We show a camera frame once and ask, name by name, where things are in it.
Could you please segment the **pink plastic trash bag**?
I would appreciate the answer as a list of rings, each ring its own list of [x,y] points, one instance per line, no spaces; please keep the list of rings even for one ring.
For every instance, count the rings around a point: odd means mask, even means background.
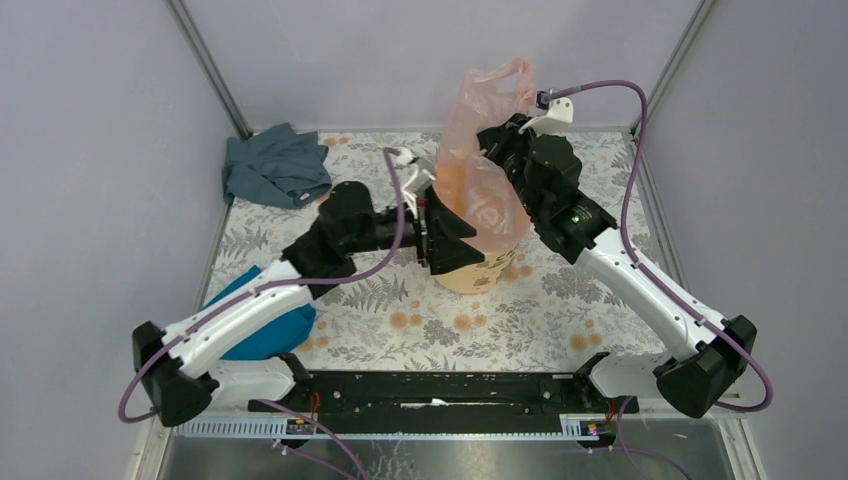
[[[514,249],[530,227],[505,173],[486,157],[477,134],[534,105],[534,65],[515,58],[489,71],[470,70],[454,100],[437,148],[435,190],[476,229],[466,242],[486,255]]]

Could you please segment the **yellow plastic trash bin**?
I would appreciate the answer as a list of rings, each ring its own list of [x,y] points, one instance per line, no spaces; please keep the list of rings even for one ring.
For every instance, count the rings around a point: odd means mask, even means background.
[[[436,193],[477,230],[465,242],[482,252],[485,260],[435,279],[457,293],[487,292],[495,287],[529,230],[527,214],[505,174],[486,159],[466,166],[440,165],[436,172]]]

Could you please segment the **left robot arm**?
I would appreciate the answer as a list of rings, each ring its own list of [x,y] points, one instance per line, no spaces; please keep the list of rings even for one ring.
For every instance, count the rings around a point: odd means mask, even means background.
[[[281,257],[223,299],[166,328],[147,321],[132,332],[135,376],[166,427],[186,423],[214,403],[275,400],[296,411],[310,385],[286,360],[226,361],[237,344],[277,318],[319,299],[336,286],[366,278],[353,254],[383,250],[392,258],[412,247],[434,275],[482,261],[468,244],[476,230],[427,186],[422,200],[375,210],[357,181],[333,187],[309,230]]]

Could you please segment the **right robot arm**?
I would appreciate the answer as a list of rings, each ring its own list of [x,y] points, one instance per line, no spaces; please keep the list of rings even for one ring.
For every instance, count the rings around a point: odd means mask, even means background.
[[[580,191],[582,163],[571,143],[523,120],[478,133],[486,158],[503,169],[542,243],[605,284],[666,347],[655,355],[596,355],[573,386],[575,402],[597,412],[614,397],[662,398],[703,417],[745,372],[756,326],[707,307],[627,248],[616,220]]]

